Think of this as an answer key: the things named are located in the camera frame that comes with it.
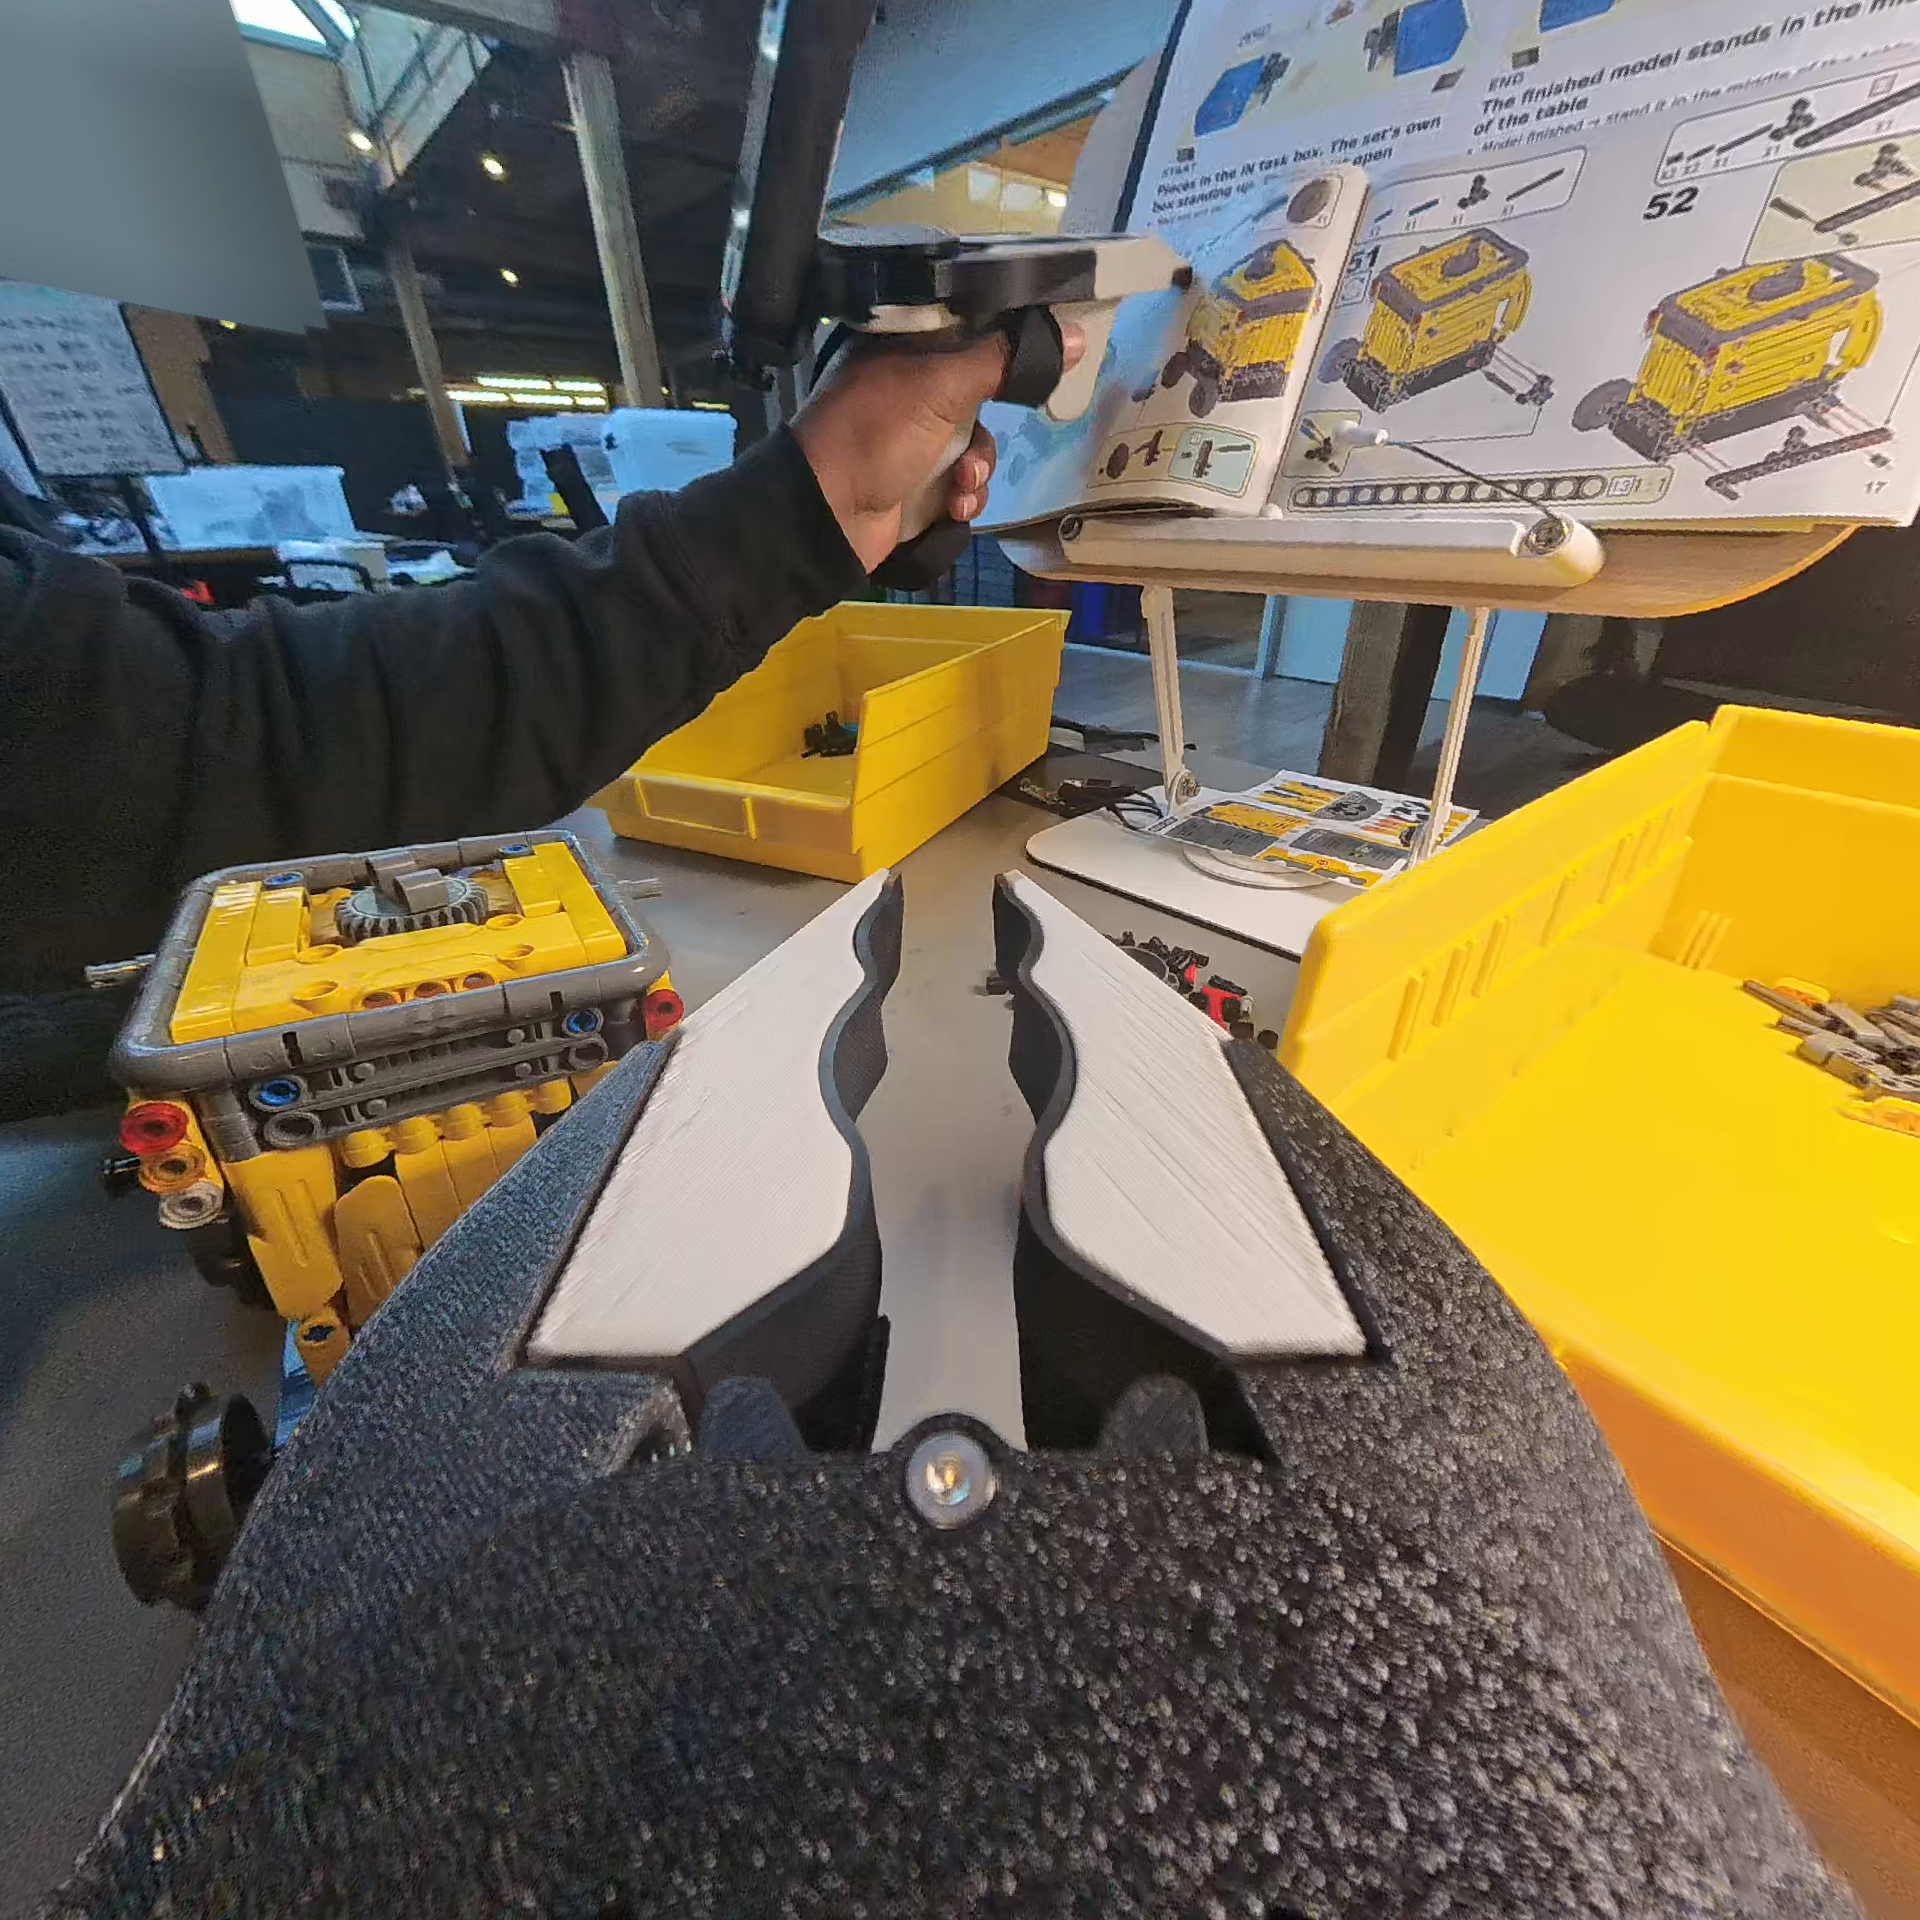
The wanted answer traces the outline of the pile of black brick parts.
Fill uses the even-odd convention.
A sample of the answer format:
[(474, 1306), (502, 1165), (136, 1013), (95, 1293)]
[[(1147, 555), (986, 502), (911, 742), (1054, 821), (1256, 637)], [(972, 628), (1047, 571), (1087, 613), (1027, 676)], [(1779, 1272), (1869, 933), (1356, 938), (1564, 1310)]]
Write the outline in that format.
[(1256, 1018), (1256, 996), (1230, 977), (1213, 972), (1203, 952), (1170, 945), (1159, 934), (1141, 938), (1131, 930), (1114, 934), (1111, 942), (1230, 1041), (1252, 1042), (1272, 1057), (1280, 1054), (1280, 1032)]

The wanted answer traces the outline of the white plastic box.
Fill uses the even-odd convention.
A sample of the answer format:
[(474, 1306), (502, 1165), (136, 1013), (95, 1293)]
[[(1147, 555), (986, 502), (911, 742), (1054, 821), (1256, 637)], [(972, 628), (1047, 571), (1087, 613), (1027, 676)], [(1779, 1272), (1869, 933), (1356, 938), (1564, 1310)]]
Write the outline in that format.
[(327, 464), (203, 464), (142, 486), (170, 550), (278, 549), (358, 536), (344, 472)]
[(518, 490), (507, 505), (514, 521), (570, 514), (544, 461), (548, 450), (573, 450), (582, 481), (607, 516), (628, 493), (680, 491), (701, 476), (728, 468), (735, 458), (735, 420), (728, 412), (704, 409), (509, 409), (504, 436)]

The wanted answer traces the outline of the person's left forearm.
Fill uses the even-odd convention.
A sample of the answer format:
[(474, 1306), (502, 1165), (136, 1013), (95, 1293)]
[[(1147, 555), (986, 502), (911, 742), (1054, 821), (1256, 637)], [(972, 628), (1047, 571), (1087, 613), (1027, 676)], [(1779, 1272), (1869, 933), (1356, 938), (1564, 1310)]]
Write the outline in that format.
[(149, 952), (192, 877), (548, 826), (701, 716), (899, 536), (780, 433), (461, 580), (218, 616), (5, 531), (5, 998)]

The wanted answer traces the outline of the yellow toy brick vehicle model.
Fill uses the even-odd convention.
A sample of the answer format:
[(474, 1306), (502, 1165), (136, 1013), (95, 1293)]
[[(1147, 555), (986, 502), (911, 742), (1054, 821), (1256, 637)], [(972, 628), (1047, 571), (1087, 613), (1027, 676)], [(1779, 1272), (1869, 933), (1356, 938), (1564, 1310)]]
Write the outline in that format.
[(197, 1613), (276, 1451), (364, 1323), (686, 1006), (659, 938), (570, 832), (311, 854), (188, 884), (110, 1069), (115, 1176), (203, 1281), (284, 1323), (278, 1404), (194, 1384), (112, 1488), (135, 1600)]

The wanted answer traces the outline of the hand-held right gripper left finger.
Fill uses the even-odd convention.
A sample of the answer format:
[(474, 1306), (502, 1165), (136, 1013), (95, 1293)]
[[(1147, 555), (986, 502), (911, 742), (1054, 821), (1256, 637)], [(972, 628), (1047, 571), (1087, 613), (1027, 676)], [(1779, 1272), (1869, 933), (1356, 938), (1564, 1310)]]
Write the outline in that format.
[(806, 1446), (875, 1438), (888, 1323), (856, 1120), (888, 1054), (906, 899), (856, 882), (680, 1026), (526, 1336), (551, 1369), (670, 1381), (692, 1425), (766, 1381)]

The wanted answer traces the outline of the building instruction booklet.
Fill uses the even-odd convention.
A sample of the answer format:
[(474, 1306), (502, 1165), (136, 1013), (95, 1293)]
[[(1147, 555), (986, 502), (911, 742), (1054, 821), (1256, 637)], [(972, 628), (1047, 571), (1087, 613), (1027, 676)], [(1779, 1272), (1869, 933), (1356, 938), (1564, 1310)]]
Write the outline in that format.
[(1187, 258), (987, 529), (1916, 520), (1916, 4), (1179, 4), (1115, 194)]

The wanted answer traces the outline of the pile of assorted brick beams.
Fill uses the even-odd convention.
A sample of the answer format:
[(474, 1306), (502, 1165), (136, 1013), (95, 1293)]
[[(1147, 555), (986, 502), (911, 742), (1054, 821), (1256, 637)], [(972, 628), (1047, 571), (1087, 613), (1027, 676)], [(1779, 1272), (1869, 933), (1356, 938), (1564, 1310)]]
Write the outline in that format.
[(1815, 984), (1747, 978), (1741, 993), (1768, 1009), (1791, 1057), (1845, 1086), (1839, 1116), (1890, 1136), (1918, 1139), (1918, 996), (1854, 1003)]

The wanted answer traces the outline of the white book stand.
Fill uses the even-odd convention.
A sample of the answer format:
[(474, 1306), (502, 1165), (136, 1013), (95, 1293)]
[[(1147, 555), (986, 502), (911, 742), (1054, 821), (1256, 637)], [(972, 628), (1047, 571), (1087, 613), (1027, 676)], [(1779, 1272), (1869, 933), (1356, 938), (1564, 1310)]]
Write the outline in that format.
[[(1194, 784), (1183, 763), (1174, 590), (1466, 608), (1469, 635), (1430, 794), (1434, 808), (1446, 810), (1490, 613), (1691, 616), (1787, 580), (1854, 531), (1846, 521), (1812, 520), (1779, 529), (1597, 532), (1579, 507), (1523, 500), (1507, 513), (1456, 502), (1412, 514), (1072, 514), (1005, 531), (998, 540), (1014, 564), (1042, 579), (1143, 590), (1164, 801), (1173, 812), (1213, 796)], [(1023, 854), (1047, 873), (1284, 957), (1300, 957), (1311, 928), (1350, 897), (1331, 882), (1250, 884), (1213, 854), (1190, 861), (1187, 849), (1127, 828), (1109, 812), (1035, 832)]]

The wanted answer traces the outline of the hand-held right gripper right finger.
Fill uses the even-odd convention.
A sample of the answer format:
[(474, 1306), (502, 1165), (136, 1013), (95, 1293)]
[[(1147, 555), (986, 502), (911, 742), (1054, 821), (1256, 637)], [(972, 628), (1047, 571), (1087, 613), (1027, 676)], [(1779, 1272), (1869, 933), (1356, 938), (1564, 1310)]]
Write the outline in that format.
[(1260, 1091), (1272, 1060), (1020, 873), (994, 882), (991, 933), (1032, 1120), (1014, 1237), (1027, 1445), (1095, 1445), (1151, 1381), (1190, 1400), (1203, 1442), (1254, 1445), (1246, 1373), (1374, 1356), (1354, 1268)]

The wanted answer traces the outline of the yellow storage bin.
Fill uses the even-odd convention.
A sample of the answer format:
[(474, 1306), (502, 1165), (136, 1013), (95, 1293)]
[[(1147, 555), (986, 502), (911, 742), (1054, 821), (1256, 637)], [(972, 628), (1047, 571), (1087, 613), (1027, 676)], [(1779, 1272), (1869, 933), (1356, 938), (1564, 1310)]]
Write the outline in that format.
[[(854, 882), (899, 864), (1050, 746), (1067, 613), (842, 604), (797, 624), (592, 797), (615, 835)], [(828, 710), (850, 758), (804, 758)]]
[(1325, 914), (1282, 1062), (1572, 1377), (1658, 1533), (1916, 1720), (1916, 1134), (1747, 993), (1918, 981), (1918, 733), (1723, 706)]

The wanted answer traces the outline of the person's left hand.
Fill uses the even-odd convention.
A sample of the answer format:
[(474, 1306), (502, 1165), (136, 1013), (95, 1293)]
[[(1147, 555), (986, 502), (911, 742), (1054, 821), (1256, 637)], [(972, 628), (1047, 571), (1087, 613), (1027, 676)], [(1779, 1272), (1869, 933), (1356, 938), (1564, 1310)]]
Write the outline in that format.
[(986, 513), (997, 444), (978, 409), (997, 401), (1013, 345), (1002, 326), (854, 333), (794, 419), (794, 440), (861, 570), (906, 540), (906, 514), (941, 491), (939, 516)]

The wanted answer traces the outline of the yellow printed sticker sheet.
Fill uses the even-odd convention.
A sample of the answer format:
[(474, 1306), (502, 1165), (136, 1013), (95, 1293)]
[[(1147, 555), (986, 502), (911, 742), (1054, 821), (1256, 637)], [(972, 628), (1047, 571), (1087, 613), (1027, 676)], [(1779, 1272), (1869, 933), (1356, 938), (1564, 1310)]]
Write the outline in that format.
[(1316, 774), (1270, 774), (1256, 787), (1165, 808), (1141, 826), (1207, 877), (1247, 889), (1371, 891), (1452, 845), (1478, 824), (1471, 808), (1446, 804)]

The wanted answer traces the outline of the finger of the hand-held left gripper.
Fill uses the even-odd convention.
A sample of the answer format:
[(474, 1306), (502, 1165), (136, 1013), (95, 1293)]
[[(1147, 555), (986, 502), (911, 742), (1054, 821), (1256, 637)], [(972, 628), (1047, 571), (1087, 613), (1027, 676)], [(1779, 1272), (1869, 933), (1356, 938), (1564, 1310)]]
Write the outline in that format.
[(1054, 317), (1044, 305), (1003, 305), (978, 312), (932, 305), (878, 305), (871, 312), (871, 336), (875, 340), (909, 344), (966, 344), (1002, 331), (1011, 344), (1032, 333), (1054, 338)]
[(1098, 305), (1190, 278), (1155, 233), (828, 229), (818, 243), (818, 305)]

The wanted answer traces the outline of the white printed sign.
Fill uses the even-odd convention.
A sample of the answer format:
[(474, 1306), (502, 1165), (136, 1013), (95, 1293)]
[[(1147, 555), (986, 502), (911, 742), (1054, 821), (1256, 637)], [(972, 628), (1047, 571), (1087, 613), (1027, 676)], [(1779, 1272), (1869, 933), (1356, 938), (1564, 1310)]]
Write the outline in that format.
[(3, 395), (44, 478), (186, 468), (118, 302), (3, 278)]

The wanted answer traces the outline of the dark wooden post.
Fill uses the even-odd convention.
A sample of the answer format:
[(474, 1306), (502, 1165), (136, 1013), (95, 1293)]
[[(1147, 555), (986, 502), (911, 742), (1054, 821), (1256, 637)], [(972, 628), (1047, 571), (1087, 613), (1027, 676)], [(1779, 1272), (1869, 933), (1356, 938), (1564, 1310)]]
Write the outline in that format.
[(1316, 773), (1334, 782), (1404, 788), (1434, 683), (1427, 611), (1354, 601)]

